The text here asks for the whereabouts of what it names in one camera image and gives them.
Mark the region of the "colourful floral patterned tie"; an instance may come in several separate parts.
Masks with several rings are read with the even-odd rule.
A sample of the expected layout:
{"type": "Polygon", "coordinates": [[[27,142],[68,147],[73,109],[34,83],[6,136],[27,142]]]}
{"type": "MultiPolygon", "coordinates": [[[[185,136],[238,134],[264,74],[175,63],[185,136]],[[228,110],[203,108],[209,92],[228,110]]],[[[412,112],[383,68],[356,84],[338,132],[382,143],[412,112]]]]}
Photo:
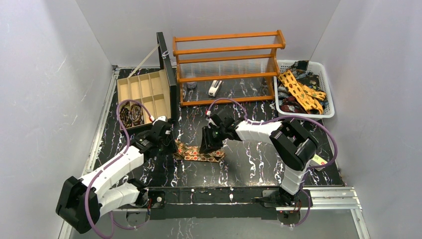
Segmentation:
{"type": "Polygon", "coordinates": [[[188,146],[178,140],[176,140],[176,146],[178,149],[173,154],[176,160],[219,163],[226,157],[225,152],[221,149],[211,153],[200,153],[199,146],[188,146]]]}

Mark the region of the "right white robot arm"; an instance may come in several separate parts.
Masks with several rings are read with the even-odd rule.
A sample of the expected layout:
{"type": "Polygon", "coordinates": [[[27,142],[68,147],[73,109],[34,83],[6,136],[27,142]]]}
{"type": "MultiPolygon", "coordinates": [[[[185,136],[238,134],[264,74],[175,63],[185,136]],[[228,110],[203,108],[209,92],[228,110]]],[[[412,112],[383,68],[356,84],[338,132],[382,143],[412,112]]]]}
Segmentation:
{"type": "Polygon", "coordinates": [[[208,125],[202,129],[199,152],[215,152],[222,148],[226,139],[272,144],[285,164],[276,202],[290,206],[298,199],[310,161],[317,150],[317,141],[298,120],[263,123],[213,114],[209,117],[208,125]]]}

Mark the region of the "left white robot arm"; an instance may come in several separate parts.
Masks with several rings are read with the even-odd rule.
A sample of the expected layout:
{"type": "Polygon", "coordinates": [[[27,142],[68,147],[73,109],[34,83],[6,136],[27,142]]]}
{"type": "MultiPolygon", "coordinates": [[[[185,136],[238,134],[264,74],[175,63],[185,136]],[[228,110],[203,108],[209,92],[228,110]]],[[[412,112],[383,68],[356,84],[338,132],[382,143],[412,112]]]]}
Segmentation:
{"type": "Polygon", "coordinates": [[[136,179],[114,185],[149,159],[177,152],[172,125],[165,116],[137,134],[106,164],[80,178],[69,177],[63,184],[55,212],[77,232],[93,229],[100,217],[125,205],[144,207],[152,200],[147,186],[136,179]]]}

